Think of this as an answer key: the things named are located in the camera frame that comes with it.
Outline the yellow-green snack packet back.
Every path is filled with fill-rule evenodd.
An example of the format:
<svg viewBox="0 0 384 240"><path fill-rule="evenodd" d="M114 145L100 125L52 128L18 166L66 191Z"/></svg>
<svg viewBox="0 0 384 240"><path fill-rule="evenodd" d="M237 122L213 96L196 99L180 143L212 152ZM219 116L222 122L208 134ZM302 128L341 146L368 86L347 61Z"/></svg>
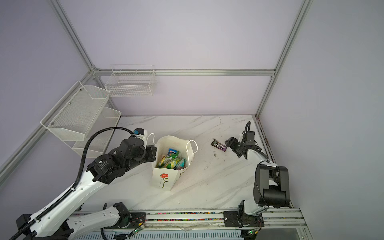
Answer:
<svg viewBox="0 0 384 240"><path fill-rule="evenodd" d="M179 158L172 159L169 157L163 157L160 160L159 164L157 165L157 168L158 169L174 169L177 167L179 162L180 162Z"/></svg>

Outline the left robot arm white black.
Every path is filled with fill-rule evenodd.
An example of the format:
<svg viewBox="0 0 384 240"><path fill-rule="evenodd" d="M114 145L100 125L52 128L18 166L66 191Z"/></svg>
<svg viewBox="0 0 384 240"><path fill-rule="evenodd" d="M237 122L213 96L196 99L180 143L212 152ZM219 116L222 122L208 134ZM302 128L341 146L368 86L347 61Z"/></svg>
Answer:
<svg viewBox="0 0 384 240"><path fill-rule="evenodd" d="M156 159L157 148L147 145L144 135L131 135L114 152L99 156L87 167L81 162L80 173L74 184L63 194L34 214L23 214L17 219L16 240L73 240L90 232L130 224L131 213L123 203L84 216L72 214L96 192L143 163Z"/></svg>

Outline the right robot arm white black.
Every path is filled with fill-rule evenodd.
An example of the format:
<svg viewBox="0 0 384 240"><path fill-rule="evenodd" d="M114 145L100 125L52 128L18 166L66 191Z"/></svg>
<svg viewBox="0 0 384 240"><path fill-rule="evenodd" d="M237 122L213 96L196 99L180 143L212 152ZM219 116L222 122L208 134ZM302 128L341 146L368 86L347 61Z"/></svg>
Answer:
<svg viewBox="0 0 384 240"><path fill-rule="evenodd" d="M290 206L289 171L269 160L256 141L243 141L231 137L225 145L239 158L257 163L253 196L242 200L238 205L234 221L235 226L242 228L256 224L263 226L262 213L270 208L279 209Z"/></svg>

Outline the white floral paper bag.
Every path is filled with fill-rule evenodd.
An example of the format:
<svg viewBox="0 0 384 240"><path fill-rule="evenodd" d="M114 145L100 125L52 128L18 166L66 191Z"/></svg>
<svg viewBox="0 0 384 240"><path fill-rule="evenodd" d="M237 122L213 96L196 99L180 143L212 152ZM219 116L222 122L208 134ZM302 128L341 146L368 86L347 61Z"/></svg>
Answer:
<svg viewBox="0 0 384 240"><path fill-rule="evenodd" d="M152 162L151 185L169 191L193 162L198 144L175 136L161 137L153 144L157 152L156 160Z"/></svg>

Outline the blue snack packet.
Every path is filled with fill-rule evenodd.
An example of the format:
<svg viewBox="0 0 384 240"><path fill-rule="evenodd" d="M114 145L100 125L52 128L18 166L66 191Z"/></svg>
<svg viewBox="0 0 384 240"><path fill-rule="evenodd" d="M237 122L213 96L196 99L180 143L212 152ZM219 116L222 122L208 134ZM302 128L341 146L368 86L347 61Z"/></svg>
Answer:
<svg viewBox="0 0 384 240"><path fill-rule="evenodd" d="M167 156L168 156L169 158L176 159L176 158L178 158L179 153L180 153L180 152L177 151L177 150L169 149Z"/></svg>

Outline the teal snack packet top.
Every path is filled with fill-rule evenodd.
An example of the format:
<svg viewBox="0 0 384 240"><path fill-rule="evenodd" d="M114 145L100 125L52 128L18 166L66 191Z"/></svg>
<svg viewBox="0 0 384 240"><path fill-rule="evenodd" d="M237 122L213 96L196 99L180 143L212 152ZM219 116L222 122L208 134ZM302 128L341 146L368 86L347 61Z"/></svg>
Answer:
<svg viewBox="0 0 384 240"><path fill-rule="evenodd" d="M178 166L176 167L176 170L181 170L181 169L184 169L186 167L186 164L187 164L187 160L186 159L182 159L180 160Z"/></svg>

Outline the brown purple candy bar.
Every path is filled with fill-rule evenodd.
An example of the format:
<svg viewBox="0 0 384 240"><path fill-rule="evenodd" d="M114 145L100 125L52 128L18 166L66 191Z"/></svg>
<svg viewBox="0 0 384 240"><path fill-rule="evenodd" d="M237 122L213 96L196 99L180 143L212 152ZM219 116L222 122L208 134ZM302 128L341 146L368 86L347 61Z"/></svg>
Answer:
<svg viewBox="0 0 384 240"><path fill-rule="evenodd" d="M211 142L211 146L213 146L216 149L221 150L223 152L226 152L226 150L227 150L227 146L220 143L217 139L213 139L213 141Z"/></svg>

